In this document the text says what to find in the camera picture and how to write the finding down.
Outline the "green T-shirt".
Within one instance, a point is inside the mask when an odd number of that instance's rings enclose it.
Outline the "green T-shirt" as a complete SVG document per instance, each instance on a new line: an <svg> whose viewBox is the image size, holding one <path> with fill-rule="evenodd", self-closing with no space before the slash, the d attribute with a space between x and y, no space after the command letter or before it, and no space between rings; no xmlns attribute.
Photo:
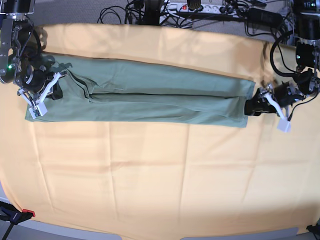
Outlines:
<svg viewBox="0 0 320 240"><path fill-rule="evenodd" d="M167 122L244 128L253 81L120 59L43 54L36 65L66 72L62 98L38 122Z"/></svg>

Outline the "black power adapter brick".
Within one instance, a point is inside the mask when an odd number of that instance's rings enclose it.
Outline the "black power adapter brick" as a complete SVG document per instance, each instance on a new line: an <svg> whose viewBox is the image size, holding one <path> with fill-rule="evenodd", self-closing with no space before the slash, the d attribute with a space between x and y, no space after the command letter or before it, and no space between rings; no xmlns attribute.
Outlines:
<svg viewBox="0 0 320 240"><path fill-rule="evenodd" d="M250 8L247 11L246 19L250 23L270 28L277 28L283 22L281 14L257 8Z"/></svg>

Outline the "yellow table cloth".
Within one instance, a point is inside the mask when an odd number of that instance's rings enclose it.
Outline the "yellow table cloth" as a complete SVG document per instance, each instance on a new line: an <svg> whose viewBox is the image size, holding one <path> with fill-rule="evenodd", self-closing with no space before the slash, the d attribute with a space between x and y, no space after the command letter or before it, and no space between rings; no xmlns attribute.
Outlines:
<svg viewBox="0 0 320 240"><path fill-rule="evenodd" d="M320 101L289 133L264 114L246 128L149 122L30 122L0 86L0 182L35 221L179 240L297 227L320 217Z"/></svg>

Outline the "white power strip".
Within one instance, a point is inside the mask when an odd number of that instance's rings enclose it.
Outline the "white power strip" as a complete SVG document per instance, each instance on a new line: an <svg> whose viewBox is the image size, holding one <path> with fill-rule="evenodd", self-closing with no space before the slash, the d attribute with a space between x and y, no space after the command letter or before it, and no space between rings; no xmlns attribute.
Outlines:
<svg viewBox="0 0 320 240"><path fill-rule="evenodd" d="M198 10L191 10L187 3L183 2L172 2L165 4L166 9L173 14L178 16L211 16L211 15L220 15L225 14L227 11L231 11L231 15L234 15L230 6L226 7L225 5L216 5L216 4L201 4Z"/></svg>

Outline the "blue red clamp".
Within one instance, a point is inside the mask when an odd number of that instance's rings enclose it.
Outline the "blue red clamp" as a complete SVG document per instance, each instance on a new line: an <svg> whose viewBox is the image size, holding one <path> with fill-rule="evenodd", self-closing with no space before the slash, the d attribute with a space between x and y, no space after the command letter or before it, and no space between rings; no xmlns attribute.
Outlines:
<svg viewBox="0 0 320 240"><path fill-rule="evenodd" d="M4 215L0 215L0 220L10 223L2 237L2 240L6 240L8 238L14 226L17 226L18 224L30 220L36 216L35 212L32 210L22 209L22 211L20 211L12 204L3 201L0 202L0 211L4 213Z"/></svg>

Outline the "black clamp right corner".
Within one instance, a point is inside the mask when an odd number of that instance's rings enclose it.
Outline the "black clamp right corner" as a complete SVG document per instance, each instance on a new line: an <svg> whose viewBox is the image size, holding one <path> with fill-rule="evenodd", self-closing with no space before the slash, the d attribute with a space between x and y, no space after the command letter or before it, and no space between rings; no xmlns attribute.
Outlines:
<svg viewBox="0 0 320 240"><path fill-rule="evenodd" d="M320 236L320 225L318 223L316 225L308 225L306 229L310 233Z"/></svg>

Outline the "black table leg post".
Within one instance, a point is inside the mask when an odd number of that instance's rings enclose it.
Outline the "black table leg post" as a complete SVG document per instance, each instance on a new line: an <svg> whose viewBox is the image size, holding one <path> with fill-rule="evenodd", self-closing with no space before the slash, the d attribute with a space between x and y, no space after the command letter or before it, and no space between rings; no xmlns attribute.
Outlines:
<svg viewBox="0 0 320 240"><path fill-rule="evenodd" d="M143 25L158 26L160 22L161 0L144 0Z"/></svg>

